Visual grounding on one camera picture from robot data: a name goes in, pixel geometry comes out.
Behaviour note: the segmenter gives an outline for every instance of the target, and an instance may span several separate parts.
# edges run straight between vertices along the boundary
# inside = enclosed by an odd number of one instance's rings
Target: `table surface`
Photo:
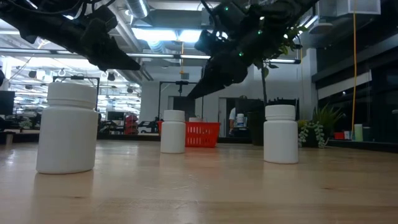
[[[43,175],[36,144],[0,148],[0,223],[397,223],[398,154],[218,144],[160,154],[159,142],[98,141],[93,171]]]

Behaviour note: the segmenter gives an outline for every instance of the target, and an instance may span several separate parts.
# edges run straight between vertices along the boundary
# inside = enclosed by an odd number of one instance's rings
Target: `red basket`
[[[158,121],[159,134],[163,121]],[[216,147],[220,123],[185,122],[185,146]]]

